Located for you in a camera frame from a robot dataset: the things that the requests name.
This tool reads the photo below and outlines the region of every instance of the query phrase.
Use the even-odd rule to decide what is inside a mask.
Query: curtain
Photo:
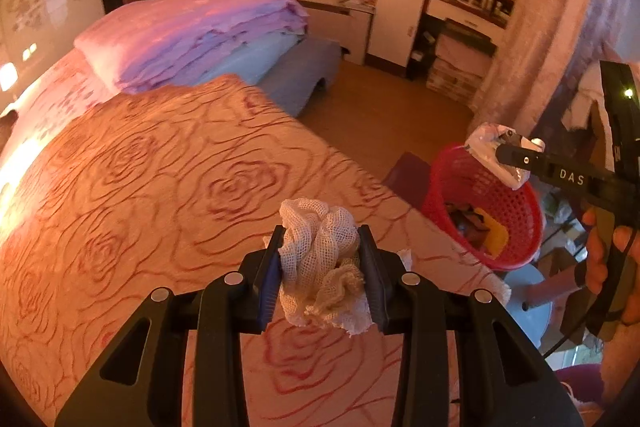
[[[470,130],[490,121],[532,133],[572,60],[590,1],[516,0],[505,44],[472,100]]]
[[[593,133],[567,131],[560,120],[592,62],[621,61],[611,50],[618,40],[625,17],[629,16],[630,6],[631,0],[590,1],[574,55],[532,133],[542,138],[549,150],[571,156],[587,152],[585,148],[589,146]]]

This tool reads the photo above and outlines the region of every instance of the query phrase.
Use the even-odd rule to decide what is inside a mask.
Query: gauze cloth
[[[282,247],[280,304],[295,326],[332,326],[350,335],[372,324],[364,276],[358,259],[358,228],[351,213],[341,206],[299,198],[280,205],[287,229]],[[265,237],[268,245],[270,238]],[[399,252],[405,269],[411,269],[411,251]]]

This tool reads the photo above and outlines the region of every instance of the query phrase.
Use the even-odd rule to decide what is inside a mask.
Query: drawer
[[[441,0],[429,0],[427,6],[428,15],[437,17],[438,19],[453,19],[460,24],[469,26],[470,28],[483,33],[489,37],[496,46],[502,44],[504,37],[504,29],[496,26],[489,21],[484,20],[473,13],[469,13],[458,6],[446,3]]]

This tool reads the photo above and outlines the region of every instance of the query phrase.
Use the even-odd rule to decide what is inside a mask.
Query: red basket
[[[449,219],[445,202],[479,206],[507,228],[509,241],[496,259],[476,250],[460,235]],[[529,183],[511,190],[460,145],[441,151],[431,166],[422,213],[495,270],[515,270],[530,263],[542,240],[542,211]]]

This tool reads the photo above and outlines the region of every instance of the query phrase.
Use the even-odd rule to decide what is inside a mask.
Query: yellow object
[[[489,229],[489,233],[484,240],[484,246],[486,247],[489,256],[494,259],[498,259],[504,247],[509,242],[509,231],[507,227],[498,223],[493,217],[486,213],[482,208],[474,208],[476,214],[480,214],[484,217],[484,225]]]

